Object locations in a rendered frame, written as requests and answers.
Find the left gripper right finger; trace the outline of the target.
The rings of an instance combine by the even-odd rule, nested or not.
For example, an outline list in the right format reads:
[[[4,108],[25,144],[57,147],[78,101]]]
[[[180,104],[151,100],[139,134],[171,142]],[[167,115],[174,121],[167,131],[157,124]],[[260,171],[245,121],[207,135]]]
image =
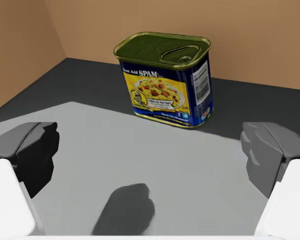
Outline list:
[[[289,163],[300,160],[300,135],[273,122],[244,122],[240,143],[248,179],[268,199],[254,235],[270,236],[266,221]]]

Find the green and blue rectangular can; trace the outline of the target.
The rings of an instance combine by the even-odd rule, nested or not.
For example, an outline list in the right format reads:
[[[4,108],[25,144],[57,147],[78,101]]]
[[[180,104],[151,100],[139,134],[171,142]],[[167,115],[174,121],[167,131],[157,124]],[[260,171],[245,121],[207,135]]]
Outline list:
[[[214,111],[209,51],[201,36],[135,33],[113,50],[133,112],[181,128],[204,124]]]

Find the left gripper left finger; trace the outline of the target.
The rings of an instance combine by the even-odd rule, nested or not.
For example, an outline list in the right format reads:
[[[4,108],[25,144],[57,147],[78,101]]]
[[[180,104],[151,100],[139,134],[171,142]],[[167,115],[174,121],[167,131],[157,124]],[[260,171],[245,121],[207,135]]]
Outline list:
[[[32,199],[50,182],[56,122],[27,122],[0,135],[0,236],[42,236]]]

